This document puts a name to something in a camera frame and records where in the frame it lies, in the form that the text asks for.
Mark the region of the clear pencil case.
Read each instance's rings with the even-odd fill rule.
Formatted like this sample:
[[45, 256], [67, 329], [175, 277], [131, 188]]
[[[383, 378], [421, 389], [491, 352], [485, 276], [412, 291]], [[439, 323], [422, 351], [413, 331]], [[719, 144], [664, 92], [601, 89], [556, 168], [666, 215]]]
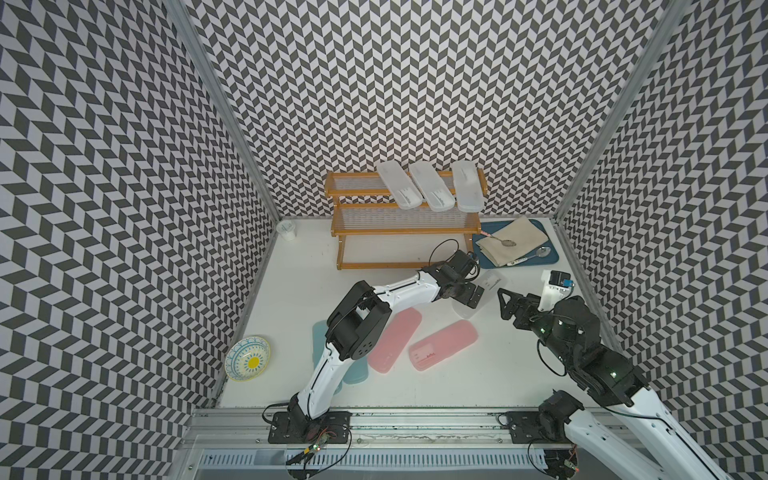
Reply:
[[457, 208], [464, 213], [480, 213], [485, 198], [478, 168], [470, 161], [456, 161], [451, 164]]
[[460, 319], [469, 320], [486, 306], [495, 302], [497, 300], [498, 290], [506, 286], [508, 279], [499, 274], [496, 270], [486, 270], [474, 281], [474, 283], [484, 289], [475, 308], [470, 308], [456, 300], [452, 301], [453, 311]]
[[381, 162], [376, 172], [400, 209], [411, 210], [422, 205], [422, 194], [398, 162]]
[[440, 213], [454, 208], [454, 195], [430, 163], [415, 162], [409, 166], [409, 173], [432, 211]]

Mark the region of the pink pencil case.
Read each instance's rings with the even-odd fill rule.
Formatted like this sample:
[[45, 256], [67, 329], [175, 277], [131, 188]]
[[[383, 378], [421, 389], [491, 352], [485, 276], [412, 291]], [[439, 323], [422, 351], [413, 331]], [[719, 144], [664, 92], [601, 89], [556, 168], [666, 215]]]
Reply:
[[369, 367], [377, 373], [387, 374], [420, 326], [422, 314], [415, 308], [399, 312], [388, 322], [381, 337], [367, 356]]
[[417, 341], [408, 355], [417, 371], [425, 371], [473, 345], [478, 332], [468, 320], [459, 320]]

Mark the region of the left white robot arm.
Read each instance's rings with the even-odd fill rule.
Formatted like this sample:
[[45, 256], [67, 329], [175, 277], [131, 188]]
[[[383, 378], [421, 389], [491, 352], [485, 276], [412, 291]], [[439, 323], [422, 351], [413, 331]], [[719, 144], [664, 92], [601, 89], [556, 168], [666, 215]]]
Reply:
[[477, 307], [483, 293], [474, 283], [478, 275], [477, 256], [458, 249], [401, 281], [356, 282], [327, 319], [324, 351], [309, 381], [287, 404], [288, 431], [305, 437], [321, 424], [344, 375], [373, 350], [392, 316], [442, 299]]

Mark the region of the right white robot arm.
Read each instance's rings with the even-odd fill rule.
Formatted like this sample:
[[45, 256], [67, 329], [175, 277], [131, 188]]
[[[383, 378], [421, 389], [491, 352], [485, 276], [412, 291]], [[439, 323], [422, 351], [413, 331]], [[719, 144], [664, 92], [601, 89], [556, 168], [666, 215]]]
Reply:
[[499, 289], [500, 315], [533, 332], [569, 376], [643, 444], [641, 454], [600, 423], [572, 395], [557, 390], [539, 407], [549, 443], [575, 444], [623, 479], [725, 479], [727, 473], [672, 416], [628, 358], [608, 348], [601, 323], [579, 296], [547, 285], [541, 295]]

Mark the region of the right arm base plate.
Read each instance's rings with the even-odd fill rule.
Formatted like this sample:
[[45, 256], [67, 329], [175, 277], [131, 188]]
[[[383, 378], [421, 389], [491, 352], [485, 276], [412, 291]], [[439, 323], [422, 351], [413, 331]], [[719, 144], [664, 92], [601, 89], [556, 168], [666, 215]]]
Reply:
[[508, 411], [504, 417], [513, 444], [570, 442], [565, 433], [568, 419], [532, 410]]

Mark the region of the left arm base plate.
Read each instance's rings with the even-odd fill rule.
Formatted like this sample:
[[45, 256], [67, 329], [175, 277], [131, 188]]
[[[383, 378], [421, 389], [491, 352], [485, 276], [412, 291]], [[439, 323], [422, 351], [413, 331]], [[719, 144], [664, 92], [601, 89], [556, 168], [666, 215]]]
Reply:
[[320, 440], [322, 432], [329, 435], [329, 444], [346, 444], [352, 414], [349, 411], [330, 411], [315, 420], [299, 419], [289, 412], [277, 412], [271, 422], [269, 444], [299, 445]]

